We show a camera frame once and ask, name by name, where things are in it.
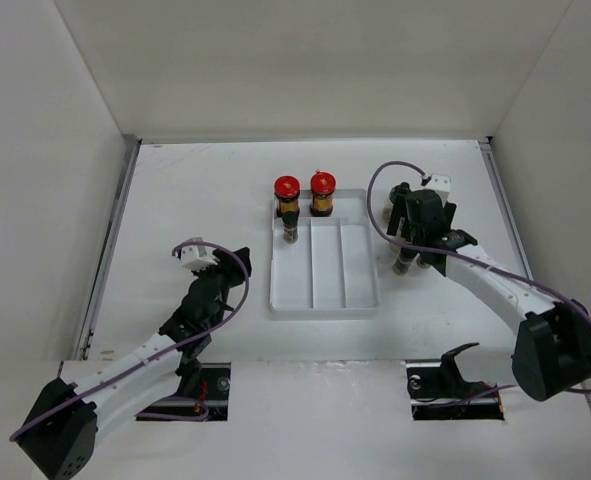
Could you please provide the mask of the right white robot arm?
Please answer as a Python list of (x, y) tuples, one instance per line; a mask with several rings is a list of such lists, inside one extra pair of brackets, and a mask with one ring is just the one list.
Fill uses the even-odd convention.
[(515, 334), (512, 375), (531, 398), (544, 401), (591, 378), (591, 327), (582, 307), (499, 274), (477, 240), (453, 229), (456, 205), (429, 189), (394, 187), (387, 233), (408, 244), (395, 263), (403, 273), (417, 260), (459, 284), (490, 308)]

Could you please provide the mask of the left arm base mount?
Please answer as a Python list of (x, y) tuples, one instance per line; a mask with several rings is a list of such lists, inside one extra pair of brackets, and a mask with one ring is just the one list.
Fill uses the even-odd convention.
[(137, 421), (222, 422), (228, 420), (232, 365), (204, 363), (170, 397), (156, 401)]

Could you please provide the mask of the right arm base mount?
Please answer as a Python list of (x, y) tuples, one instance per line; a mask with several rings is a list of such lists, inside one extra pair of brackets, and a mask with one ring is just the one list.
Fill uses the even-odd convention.
[(456, 362), (478, 342), (450, 349), (438, 358), (405, 361), (407, 393), (415, 421), (504, 420), (499, 387), (466, 380)]

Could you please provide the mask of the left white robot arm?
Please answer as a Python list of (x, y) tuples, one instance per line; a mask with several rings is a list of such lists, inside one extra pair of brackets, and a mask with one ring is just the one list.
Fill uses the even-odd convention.
[(95, 448), (113, 430), (169, 397), (189, 398), (199, 387), (200, 354), (212, 334), (232, 320), (239, 306), (228, 302), (232, 289), (250, 291), (251, 251), (230, 251), (199, 238), (176, 246), (204, 247), (204, 257), (190, 261), (194, 280), (177, 309), (142, 344), (121, 359), (82, 379), (60, 377), (40, 391), (15, 443), (47, 479), (72, 479), (90, 461)]

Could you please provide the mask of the small black-capped spice jar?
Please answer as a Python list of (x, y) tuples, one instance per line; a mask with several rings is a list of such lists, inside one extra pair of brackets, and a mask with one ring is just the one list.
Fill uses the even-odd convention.
[(283, 238), (288, 244), (294, 244), (298, 240), (298, 211), (287, 211), (282, 215)]

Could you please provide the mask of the red-capped amber sauce jar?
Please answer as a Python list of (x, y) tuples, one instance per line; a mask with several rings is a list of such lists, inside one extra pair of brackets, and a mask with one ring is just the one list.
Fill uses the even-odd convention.
[(301, 187), (299, 180), (291, 175), (283, 175), (274, 182), (274, 197), (276, 199), (276, 216), (282, 217), (288, 212), (299, 213), (299, 197)]

